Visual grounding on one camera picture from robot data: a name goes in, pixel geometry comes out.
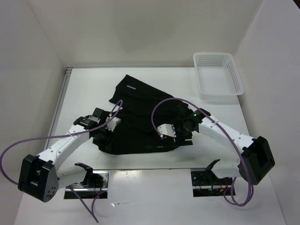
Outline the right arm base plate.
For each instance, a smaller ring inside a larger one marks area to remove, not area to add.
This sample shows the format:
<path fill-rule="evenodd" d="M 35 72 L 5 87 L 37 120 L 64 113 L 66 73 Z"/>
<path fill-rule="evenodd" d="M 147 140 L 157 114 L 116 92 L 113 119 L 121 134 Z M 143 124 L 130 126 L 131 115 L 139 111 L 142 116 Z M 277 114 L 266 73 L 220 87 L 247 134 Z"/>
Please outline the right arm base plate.
<path fill-rule="evenodd" d="M 230 195 L 232 178 L 217 178 L 213 173 L 205 170 L 191 171 L 193 197 L 209 197 Z"/>

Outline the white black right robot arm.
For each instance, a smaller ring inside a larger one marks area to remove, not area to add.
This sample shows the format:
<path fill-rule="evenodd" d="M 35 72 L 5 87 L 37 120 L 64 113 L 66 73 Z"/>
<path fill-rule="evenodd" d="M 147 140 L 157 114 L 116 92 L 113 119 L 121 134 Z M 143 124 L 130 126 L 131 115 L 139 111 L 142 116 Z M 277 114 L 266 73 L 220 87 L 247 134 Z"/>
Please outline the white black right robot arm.
<path fill-rule="evenodd" d="M 241 177 L 252 185 L 258 185 L 274 167 L 275 160 L 268 141 L 245 135 L 217 120 L 209 112 L 194 111 L 180 116 L 174 123 L 178 135 L 198 132 L 206 135 L 239 157 L 236 161 L 214 160 L 207 166 L 206 180 L 217 184 L 222 178 Z"/>

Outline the black sport shorts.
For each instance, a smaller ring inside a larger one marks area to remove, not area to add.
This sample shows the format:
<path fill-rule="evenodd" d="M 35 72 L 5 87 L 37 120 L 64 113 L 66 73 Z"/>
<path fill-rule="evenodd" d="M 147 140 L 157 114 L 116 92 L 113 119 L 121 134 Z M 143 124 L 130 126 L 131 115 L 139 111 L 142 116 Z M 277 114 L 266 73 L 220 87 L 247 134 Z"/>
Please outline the black sport shorts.
<path fill-rule="evenodd" d="M 173 124 L 181 113 L 191 113 L 188 105 L 142 81 L 126 75 L 116 86 L 111 103 L 123 101 L 117 118 L 121 122 L 107 143 L 93 143 L 112 155 L 143 154 L 172 151 L 192 145 L 192 140 L 161 138 L 154 127 Z"/>

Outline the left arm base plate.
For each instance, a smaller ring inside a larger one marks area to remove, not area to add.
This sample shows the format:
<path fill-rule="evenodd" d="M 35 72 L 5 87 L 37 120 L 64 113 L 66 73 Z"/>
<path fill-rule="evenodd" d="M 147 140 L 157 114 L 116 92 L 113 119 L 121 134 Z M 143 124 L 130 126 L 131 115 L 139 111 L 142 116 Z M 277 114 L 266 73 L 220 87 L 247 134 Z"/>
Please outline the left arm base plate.
<path fill-rule="evenodd" d="M 109 173 L 108 170 L 94 170 L 87 184 L 74 183 L 70 187 L 82 199 L 94 199 L 99 193 L 97 199 L 107 199 Z"/>

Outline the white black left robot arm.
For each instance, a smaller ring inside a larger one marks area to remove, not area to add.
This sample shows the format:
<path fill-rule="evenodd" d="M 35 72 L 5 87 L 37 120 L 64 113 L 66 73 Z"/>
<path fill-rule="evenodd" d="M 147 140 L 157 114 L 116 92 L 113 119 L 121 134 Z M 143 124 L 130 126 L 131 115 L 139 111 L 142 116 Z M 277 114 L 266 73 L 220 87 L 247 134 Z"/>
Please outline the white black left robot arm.
<path fill-rule="evenodd" d="M 89 139 L 111 134 L 120 119 L 96 108 L 92 115 L 76 119 L 64 138 L 36 156 L 27 155 L 21 166 L 18 189 L 46 203 L 56 192 L 75 183 L 82 187 L 103 186 L 103 177 L 93 168 L 77 162 L 61 169 L 66 159 Z"/>

